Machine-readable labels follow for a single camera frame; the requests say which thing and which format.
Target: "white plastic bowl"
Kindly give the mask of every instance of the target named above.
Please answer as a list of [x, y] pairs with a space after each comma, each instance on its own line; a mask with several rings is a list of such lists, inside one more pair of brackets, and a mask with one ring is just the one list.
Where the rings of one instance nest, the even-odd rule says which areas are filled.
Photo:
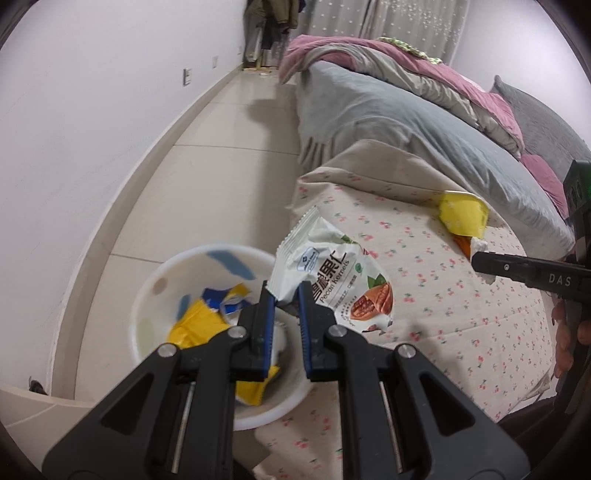
[[[225, 258], [217, 260], [211, 255]], [[139, 290], [131, 310], [129, 340], [136, 364], [166, 341], [184, 295], [191, 295], [192, 303], [204, 288], [223, 290], [244, 283], [252, 292], [249, 300], [257, 302], [274, 262], [275, 257], [256, 248], [217, 244], [187, 250], [160, 265]], [[236, 405], [234, 430], [254, 429], [280, 419], [311, 389], [304, 371], [297, 319], [279, 309], [275, 318], [285, 324], [287, 337], [280, 375], [267, 386], [261, 406]]]

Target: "metal screw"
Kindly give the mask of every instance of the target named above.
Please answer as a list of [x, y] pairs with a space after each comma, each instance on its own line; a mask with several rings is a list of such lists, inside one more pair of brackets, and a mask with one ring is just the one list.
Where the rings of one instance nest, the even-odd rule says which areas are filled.
[[163, 358], [173, 356], [177, 352], [177, 346], [173, 343], [163, 343], [158, 347], [158, 354]]
[[405, 343], [398, 348], [398, 354], [403, 358], [412, 358], [417, 354], [417, 349]]
[[240, 325], [236, 325], [235, 327], [228, 329], [228, 335], [230, 338], [235, 339], [244, 338], [246, 336], [246, 329]]
[[342, 325], [331, 325], [329, 327], [329, 335], [332, 337], [342, 338], [347, 335], [347, 327]]

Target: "baseboard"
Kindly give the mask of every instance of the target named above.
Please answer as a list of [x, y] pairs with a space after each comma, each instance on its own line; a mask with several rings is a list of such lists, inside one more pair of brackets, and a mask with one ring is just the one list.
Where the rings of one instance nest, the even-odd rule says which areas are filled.
[[90, 306], [109, 254], [115, 246], [115, 241], [131, 209], [181, 134], [241, 69], [237, 67], [231, 71], [171, 124], [137, 164], [107, 208], [103, 220], [81, 256], [70, 280], [68, 291], [64, 295], [59, 328], [54, 338], [54, 353], [48, 367], [45, 385], [54, 397], [74, 399], [78, 359]]

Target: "pecan kernels packet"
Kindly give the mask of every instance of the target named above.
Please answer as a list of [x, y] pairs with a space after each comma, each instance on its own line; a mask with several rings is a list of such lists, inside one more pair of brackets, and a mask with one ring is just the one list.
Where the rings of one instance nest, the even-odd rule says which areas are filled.
[[279, 305], [293, 301], [298, 285], [312, 283], [316, 303], [357, 332], [392, 323], [392, 284], [369, 252], [310, 209], [277, 249], [267, 290]]

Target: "pink blanket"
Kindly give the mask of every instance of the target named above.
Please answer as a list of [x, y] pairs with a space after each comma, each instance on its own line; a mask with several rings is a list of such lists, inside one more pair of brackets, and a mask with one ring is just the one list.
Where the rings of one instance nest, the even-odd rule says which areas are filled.
[[[378, 40], [366, 40], [364, 38], [352, 37], [312, 37], [310, 35], [300, 35], [293, 39], [285, 52], [285, 56], [279, 67], [280, 80], [286, 81], [295, 72], [301, 70], [301, 64], [306, 54], [323, 45], [333, 43], [349, 43], [369, 47], [378, 50], [396, 61], [400, 66], [419, 75], [432, 78], [438, 82], [448, 85], [459, 94], [468, 98], [474, 104], [480, 106], [489, 112], [499, 124], [523, 145], [523, 136], [517, 121], [513, 116], [513, 111], [509, 104], [496, 93], [482, 92], [470, 82], [466, 81], [458, 72], [451, 67], [440, 63], [434, 65], [428, 60], [419, 59], [410, 53], [402, 51], [400, 48]], [[355, 60], [345, 52], [331, 52], [316, 59], [335, 63], [341, 67], [356, 71]]]

